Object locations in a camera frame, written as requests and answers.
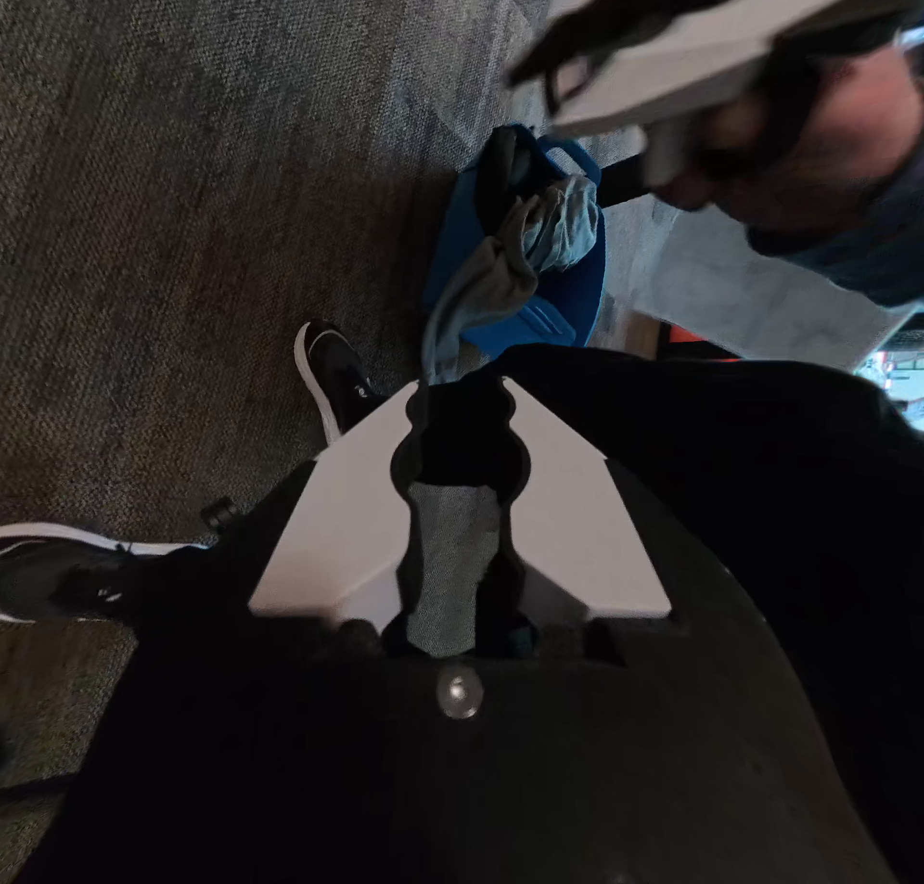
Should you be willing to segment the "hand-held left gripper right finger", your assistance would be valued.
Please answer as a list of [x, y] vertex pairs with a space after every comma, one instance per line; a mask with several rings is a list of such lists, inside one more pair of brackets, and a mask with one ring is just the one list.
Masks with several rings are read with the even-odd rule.
[[525, 572], [518, 609], [538, 629], [668, 617], [672, 603], [605, 455], [512, 379], [502, 387], [528, 467], [509, 507]]

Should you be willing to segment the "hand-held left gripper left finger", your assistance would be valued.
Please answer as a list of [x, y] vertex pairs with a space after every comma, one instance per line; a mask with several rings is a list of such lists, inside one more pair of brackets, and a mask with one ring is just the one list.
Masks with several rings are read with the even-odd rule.
[[253, 615], [366, 621], [378, 633], [399, 615], [412, 514], [392, 462], [419, 389], [407, 384], [318, 456], [248, 602]]

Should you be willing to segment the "person's right forearm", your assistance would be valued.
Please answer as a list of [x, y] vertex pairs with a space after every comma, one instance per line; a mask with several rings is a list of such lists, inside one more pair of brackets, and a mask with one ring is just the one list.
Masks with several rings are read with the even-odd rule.
[[810, 270], [879, 307], [922, 306], [922, 146], [855, 228], [824, 239], [748, 229], [747, 242], [757, 254]]

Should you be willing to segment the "person's right hand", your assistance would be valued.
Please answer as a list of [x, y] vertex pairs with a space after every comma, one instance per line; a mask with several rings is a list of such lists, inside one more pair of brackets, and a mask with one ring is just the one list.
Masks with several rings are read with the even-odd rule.
[[904, 49], [823, 60], [820, 93], [793, 149], [755, 177], [711, 180], [690, 164], [655, 197], [713, 205], [754, 231], [826, 238], [854, 229], [922, 131], [922, 95]]

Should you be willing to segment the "black white-soled shoe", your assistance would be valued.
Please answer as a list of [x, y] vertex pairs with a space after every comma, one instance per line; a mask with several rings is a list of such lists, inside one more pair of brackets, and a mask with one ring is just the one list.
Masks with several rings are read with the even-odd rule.
[[202, 543], [119, 540], [70, 525], [1, 527], [1, 622], [111, 622], [133, 628], [150, 565]]
[[378, 393], [340, 329], [309, 320], [294, 341], [295, 367], [317, 407], [327, 445], [342, 438], [387, 398]]

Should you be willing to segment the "person's black trousers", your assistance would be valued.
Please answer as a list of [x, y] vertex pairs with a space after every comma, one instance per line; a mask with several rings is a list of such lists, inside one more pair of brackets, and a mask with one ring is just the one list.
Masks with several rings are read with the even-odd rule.
[[796, 362], [508, 349], [515, 381], [722, 562], [786, 651], [895, 877], [923, 877], [923, 440]]

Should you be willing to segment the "grey cloth garment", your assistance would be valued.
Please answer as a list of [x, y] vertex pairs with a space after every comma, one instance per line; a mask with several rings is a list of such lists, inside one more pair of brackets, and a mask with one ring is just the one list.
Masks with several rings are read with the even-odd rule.
[[453, 382], [461, 346], [489, 359], [519, 345], [583, 347], [599, 313], [606, 272], [605, 221], [585, 175], [514, 196], [498, 229], [484, 233], [474, 174], [456, 184], [427, 281], [424, 378]]

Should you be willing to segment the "blue plastic tub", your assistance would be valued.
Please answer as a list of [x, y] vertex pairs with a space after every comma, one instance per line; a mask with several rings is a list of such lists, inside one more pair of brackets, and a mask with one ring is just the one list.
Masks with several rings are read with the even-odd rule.
[[422, 367], [460, 376], [464, 346], [587, 346], [603, 300], [603, 171], [578, 142], [495, 128], [456, 179], [425, 285]]

